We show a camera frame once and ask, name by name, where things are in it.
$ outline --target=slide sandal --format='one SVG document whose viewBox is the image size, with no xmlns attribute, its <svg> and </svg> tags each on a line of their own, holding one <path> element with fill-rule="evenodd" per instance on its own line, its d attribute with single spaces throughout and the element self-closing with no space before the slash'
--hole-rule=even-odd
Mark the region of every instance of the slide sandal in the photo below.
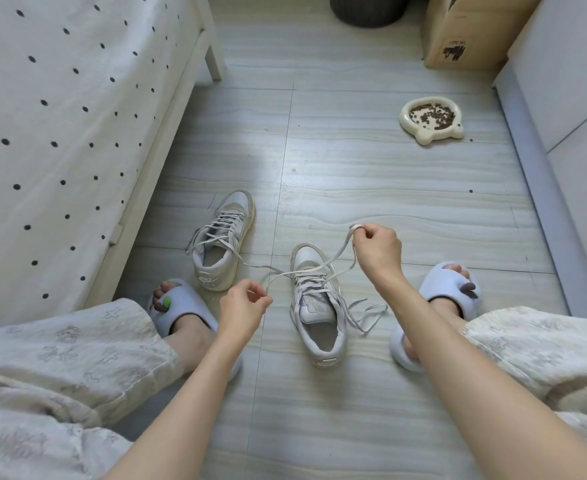
<svg viewBox="0 0 587 480">
<path fill-rule="evenodd" d="M 420 285 L 418 292 L 427 301 L 433 298 L 446 297 L 454 300 L 462 310 L 462 318 L 471 321 L 478 316 L 478 307 L 482 302 L 482 291 L 476 276 L 469 272 L 469 278 L 460 273 L 445 269 L 445 266 L 456 264 L 455 261 L 444 261 L 433 266 Z M 398 324 L 391 334 L 389 348 L 391 356 L 405 369 L 412 372 L 425 372 L 419 362 L 412 360 L 402 346 L 402 339 L 405 333 Z"/>
<path fill-rule="evenodd" d="M 205 324 L 214 332 L 218 332 L 218 320 L 210 312 L 205 300 L 196 293 L 196 291 L 187 284 L 186 281 L 179 278 L 171 278 L 168 281 L 179 283 L 180 286 L 176 286 L 171 290 L 167 291 L 164 295 L 158 298 L 166 308 L 169 308 L 166 312 L 159 312 L 152 306 L 154 295 L 152 294 L 147 302 L 147 313 L 152 319 L 158 334 L 161 337 L 167 337 L 170 334 L 171 326 L 173 323 L 186 313 L 192 313 L 198 315 Z M 241 368 L 242 357 L 238 357 L 232 373 L 229 375 L 229 380 L 232 380 Z"/>
</svg>

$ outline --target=polka dot fabric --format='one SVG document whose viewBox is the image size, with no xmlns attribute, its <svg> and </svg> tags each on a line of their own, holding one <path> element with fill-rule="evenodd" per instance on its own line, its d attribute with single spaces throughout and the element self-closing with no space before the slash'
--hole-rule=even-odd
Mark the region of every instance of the polka dot fabric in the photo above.
<svg viewBox="0 0 587 480">
<path fill-rule="evenodd" d="M 83 306 L 198 32 L 188 0 L 0 0 L 0 326 Z"/>
</svg>

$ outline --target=pant leg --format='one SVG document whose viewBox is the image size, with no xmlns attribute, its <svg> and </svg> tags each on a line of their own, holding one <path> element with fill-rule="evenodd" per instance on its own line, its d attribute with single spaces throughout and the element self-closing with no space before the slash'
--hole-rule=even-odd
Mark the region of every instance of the pant leg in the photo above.
<svg viewBox="0 0 587 480">
<path fill-rule="evenodd" d="M 0 479 L 99 478 L 130 444 L 102 427 L 181 374 L 127 299 L 0 328 Z"/>
<path fill-rule="evenodd" d="M 587 442 L 587 319 L 516 307 L 462 333 Z"/>
</svg>

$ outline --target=gray floor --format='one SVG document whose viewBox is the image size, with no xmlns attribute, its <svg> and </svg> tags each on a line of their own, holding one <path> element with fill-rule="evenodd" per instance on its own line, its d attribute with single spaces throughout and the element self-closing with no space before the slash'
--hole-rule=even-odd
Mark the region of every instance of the gray floor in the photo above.
<svg viewBox="0 0 587 480">
<path fill-rule="evenodd" d="M 566 310 L 509 132 L 494 73 L 426 70 L 414 0 L 391 27 L 338 22 L 327 0 L 210 0 L 228 64 L 221 84 L 194 90 L 118 288 L 144 303 L 158 282 L 194 282 L 184 248 L 223 196 L 252 193 L 251 264 L 288 266 L 299 242 L 332 255 L 348 226 L 376 221 L 403 241 L 416 286 L 445 259 L 474 268 L 485 309 Z M 448 95 L 463 112 L 461 141 L 417 145 L 402 131 L 407 101 Z M 338 269 L 348 266 L 345 252 Z M 239 269 L 265 280 L 266 271 Z M 375 290 L 359 269 L 341 278 L 347 301 Z M 207 479 L 439 479 L 469 456 L 424 376 L 399 369 L 383 317 L 350 331 L 337 368 L 311 366 L 289 319 L 289 282 L 228 388 L 203 468 Z M 214 312 L 219 295 L 202 291 Z M 173 389 L 120 430 L 135 436 Z"/>
</svg>

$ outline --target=dark round container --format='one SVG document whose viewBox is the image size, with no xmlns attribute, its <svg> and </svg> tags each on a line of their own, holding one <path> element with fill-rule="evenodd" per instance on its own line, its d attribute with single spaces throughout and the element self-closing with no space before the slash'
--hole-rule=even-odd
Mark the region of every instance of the dark round container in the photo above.
<svg viewBox="0 0 587 480">
<path fill-rule="evenodd" d="M 373 29 L 398 20 L 409 0 L 329 0 L 333 13 L 345 23 Z"/>
</svg>

